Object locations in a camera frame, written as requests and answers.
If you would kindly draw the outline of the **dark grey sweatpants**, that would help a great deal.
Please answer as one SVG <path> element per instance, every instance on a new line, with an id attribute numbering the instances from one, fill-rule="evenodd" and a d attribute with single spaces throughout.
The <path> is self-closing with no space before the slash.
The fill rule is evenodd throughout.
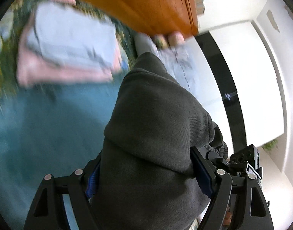
<path id="1" fill-rule="evenodd" d="M 100 229 L 189 229 L 209 200 L 190 148 L 224 154 L 219 127 L 152 53 L 124 77 L 104 130 L 92 206 Z"/>

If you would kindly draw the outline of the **blue floral bed blanket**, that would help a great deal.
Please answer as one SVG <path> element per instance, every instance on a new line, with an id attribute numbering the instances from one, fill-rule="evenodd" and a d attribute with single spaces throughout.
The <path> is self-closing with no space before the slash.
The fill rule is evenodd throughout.
<path id="1" fill-rule="evenodd" d="M 0 21 L 0 229 L 23 229 L 42 178 L 95 158 L 124 72 L 101 84 L 18 85 L 18 42 L 44 0 L 15 0 Z"/>

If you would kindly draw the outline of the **light blue floral duvet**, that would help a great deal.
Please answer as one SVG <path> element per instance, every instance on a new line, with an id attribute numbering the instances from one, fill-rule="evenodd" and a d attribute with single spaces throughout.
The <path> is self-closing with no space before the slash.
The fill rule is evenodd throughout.
<path id="1" fill-rule="evenodd" d="M 209 66 L 198 46 L 191 37 L 181 44 L 166 49 L 159 49 L 146 34 L 134 36 L 138 55 L 152 53 L 164 64 L 168 74 L 183 88 L 189 91 L 203 106 L 211 104 L 209 89 Z"/>

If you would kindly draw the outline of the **pink pillow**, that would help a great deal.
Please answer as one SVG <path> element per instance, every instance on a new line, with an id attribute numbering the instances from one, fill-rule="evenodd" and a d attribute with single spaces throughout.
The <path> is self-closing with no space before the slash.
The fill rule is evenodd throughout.
<path id="1" fill-rule="evenodd" d="M 185 43 L 184 36 L 180 32 L 173 32 L 167 37 L 169 45 L 175 47 Z"/>

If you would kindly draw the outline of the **folded pink garment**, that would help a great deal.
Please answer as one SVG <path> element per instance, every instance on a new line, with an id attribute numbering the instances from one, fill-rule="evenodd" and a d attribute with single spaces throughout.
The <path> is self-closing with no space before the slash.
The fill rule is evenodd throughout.
<path id="1" fill-rule="evenodd" d="M 115 43 L 114 64 L 110 69 L 81 69 L 75 67 L 58 67 L 44 60 L 40 55 L 31 51 L 27 45 L 27 33 L 34 26 L 34 13 L 28 19 L 21 33 L 18 44 L 16 79 L 21 87 L 33 87 L 37 84 L 83 84 L 105 83 L 113 80 L 113 75 L 122 70 L 121 51 Z"/>

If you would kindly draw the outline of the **floral yellow pillow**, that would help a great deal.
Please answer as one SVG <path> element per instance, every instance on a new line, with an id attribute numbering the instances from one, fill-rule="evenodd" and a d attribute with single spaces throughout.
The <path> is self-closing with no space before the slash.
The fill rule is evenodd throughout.
<path id="1" fill-rule="evenodd" d="M 164 35 L 158 34 L 153 37 L 153 41 L 158 49 L 169 48 L 169 43 Z"/>

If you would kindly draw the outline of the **wooden headboard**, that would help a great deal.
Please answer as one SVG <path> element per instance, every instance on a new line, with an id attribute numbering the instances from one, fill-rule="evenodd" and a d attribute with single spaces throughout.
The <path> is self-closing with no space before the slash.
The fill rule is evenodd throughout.
<path id="1" fill-rule="evenodd" d="M 83 0 L 149 36 L 198 33 L 195 0 Z"/>

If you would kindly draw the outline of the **folded light blue garment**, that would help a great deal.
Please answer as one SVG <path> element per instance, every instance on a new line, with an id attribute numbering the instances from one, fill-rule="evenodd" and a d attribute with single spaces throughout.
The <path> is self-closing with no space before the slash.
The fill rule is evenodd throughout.
<path id="1" fill-rule="evenodd" d="M 45 60 L 65 67 L 111 70 L 120 59 L 112 23 L 54 2 L 37 6 L 26 45 Z"/>

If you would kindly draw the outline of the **wall switch panel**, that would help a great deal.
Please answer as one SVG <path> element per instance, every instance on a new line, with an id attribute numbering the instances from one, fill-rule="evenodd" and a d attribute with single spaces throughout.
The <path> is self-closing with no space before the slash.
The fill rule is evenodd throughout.
<path id="1" fill-rule="evenodd" d="M 203 15 L 205 11 L 204 0 L 195 0 L 195 6 L 197 15 Z"/>

